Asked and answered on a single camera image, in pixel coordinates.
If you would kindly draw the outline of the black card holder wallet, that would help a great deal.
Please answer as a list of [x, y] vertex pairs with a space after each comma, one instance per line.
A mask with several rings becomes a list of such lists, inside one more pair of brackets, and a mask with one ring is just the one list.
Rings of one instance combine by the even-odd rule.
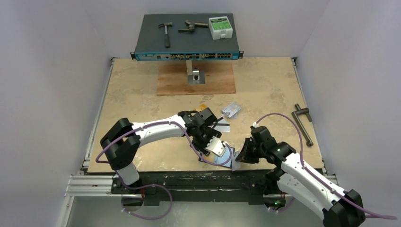
[[[231, 160], [225, 164], [222, 164], [225, 161], [227, 161], [227, 159], [230, 157], [229, 151], [231, 151]], [[216, 156], [213, 153], [209, 153], [208, 155], [204, 155], [203, 153], [201, 153], [201, 156], [205, 160], [213, 162], [214, 164], [217, 164], [220, 167], [229, 168], [231, 169], [231, 171], [237, 171], [241, 168], [241, 163], [235, 160], [238, 157], [238, 155], [239, 151], [232, 146], [230, 146], [230, 149], [225, 148], [225, 152], [222, 157]]]

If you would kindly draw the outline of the single silver card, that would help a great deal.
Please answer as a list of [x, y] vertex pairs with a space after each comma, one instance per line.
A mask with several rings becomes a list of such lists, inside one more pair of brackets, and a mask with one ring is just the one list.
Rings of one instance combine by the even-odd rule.
[[213, 125], [213, 128], [221, 133], [228, 133], [230, 132], [230, 123], [224, 117], [220, 117]]

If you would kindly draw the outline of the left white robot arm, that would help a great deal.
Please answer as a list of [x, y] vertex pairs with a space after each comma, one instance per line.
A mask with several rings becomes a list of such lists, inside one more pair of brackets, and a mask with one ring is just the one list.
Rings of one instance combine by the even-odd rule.
[[128, 193], [136, 193], [141, 180], [133, 160], [140, 147], [167, 138], [186, 137], [198, 154], [213, 153], [221, 157], [226, 148], [220, 139], [221, 133], [213, 127], [216, 121], [217, 117], [209, 108], [200, 112], [180, 111], [151, 122], [130, 122], [128, 118], [121, 118], [101, 138], [100, 145], [111, 169], [122, 179], [123, 188]]

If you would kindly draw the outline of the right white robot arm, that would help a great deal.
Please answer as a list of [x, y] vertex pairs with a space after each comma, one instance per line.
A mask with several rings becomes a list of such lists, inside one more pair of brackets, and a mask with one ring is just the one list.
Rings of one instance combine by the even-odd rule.
[[276, 142], [265, 126], [251, 127], [237, 161], [256, 164], [261, 158], [275, 168], [265, 175], [264, 194], [279, 190], [293, 196], [321, 220], [325, 227], [358, 227], [366, 215], [360, 194], [334, 184], [309, 164], [286, 142]]

